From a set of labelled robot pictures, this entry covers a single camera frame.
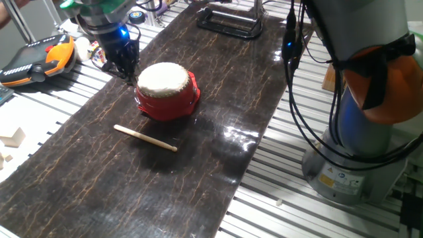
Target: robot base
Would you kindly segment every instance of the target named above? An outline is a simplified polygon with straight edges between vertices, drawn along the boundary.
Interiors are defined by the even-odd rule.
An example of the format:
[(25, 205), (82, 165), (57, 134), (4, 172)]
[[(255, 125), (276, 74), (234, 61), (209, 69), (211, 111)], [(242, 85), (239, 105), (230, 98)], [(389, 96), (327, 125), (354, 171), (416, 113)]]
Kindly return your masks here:
[[(342, 149), (334, 144), (328, 130), (323, 141), (339, 152)], [(350, 168), (366, 168), (377, 164), (359, 163), (346, 160), (320, 143), (315, 144), (319, 151), (337, 165)], [(328, 163), (312, 148), (303, 156), (302, 170), (307, 182), (322, 196), (345, 205), (363, 202), (381, 203), (402, 175), (407, 159), (369, 171), (348, 171)]]

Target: wooden block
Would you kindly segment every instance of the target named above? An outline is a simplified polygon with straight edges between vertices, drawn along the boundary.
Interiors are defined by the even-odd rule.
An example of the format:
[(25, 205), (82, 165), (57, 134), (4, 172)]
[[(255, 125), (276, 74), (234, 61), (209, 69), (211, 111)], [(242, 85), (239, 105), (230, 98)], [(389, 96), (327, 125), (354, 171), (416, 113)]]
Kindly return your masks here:
[(13, 159), (12, 155), (6, 154), (6, 153), (0, 153), (0, 159), (4, 159), (7, 162), (11, 161)]
[[(330, 92), (335, 92), (335, 79), (336, 79), (335, 69), (333, 68), (333, 65), (330, 64), (328, 67), (328, 70), (326, 71), (325, 79), (323, 80), (323, 83), (322, 83), (322, 89), (328, 90)], [(343, 82), (345, 86), (344, 88), (346, 88), (345, 78), (343, 78)]]
[(17, 126), (4, 126), (0, 130), (0, 140), (8, 147), (18, 148), (25, 139), (24, 131)]

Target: orange handheld controller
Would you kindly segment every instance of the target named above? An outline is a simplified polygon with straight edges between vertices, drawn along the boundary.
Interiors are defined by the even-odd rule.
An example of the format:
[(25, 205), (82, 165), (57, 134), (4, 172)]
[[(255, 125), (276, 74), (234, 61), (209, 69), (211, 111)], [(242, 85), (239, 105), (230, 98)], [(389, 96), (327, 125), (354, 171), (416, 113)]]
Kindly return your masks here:
[(75, 65), (73, 38), (59, 34), (22, 47), (12, 61), (0, 70), (0, 83), (16, 87), (42, 82), (62, 72), (69, 72)]

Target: drumstick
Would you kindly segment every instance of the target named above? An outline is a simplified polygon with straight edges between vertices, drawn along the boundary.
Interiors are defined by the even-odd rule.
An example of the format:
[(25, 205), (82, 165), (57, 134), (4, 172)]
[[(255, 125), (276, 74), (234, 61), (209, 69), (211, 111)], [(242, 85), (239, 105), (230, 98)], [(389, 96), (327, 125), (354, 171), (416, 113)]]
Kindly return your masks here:
[(115, 130), (118, 130), (119, 132), (124, 132), (125, 134), (128, 134), (130, 136), (136, 137), (138, 139), (142, 139), (143, 141), (146, 141), (146, 142), (152, 143), (154, 145), (160, 146), (162, 148), (171, 150), (173, 152), (177, 152), (178, 151), (178, 148), (176, 148), (175, 146), (171, 146), (169, 144), (166, 144), (163, 141), (159, 141), (157, 139), (154, 139), (154, 138), (151, 138), (149, 136), (143, 135), (141, 133), (135, 132), (135, 131), (133, 131), (131, 129), (128, 129), (128, 128), (125, 128), (123, 126), (114, 125), (114, 129)]

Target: warning label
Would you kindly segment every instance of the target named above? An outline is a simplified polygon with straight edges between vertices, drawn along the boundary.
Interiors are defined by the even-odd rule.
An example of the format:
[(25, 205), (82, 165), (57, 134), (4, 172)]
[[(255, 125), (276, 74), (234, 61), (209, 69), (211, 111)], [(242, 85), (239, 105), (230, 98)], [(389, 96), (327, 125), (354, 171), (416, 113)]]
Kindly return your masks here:
[(363, 184), (364, 176), (351, 175), (325, 163), (319, 180), (336, 191), (356, 195)]

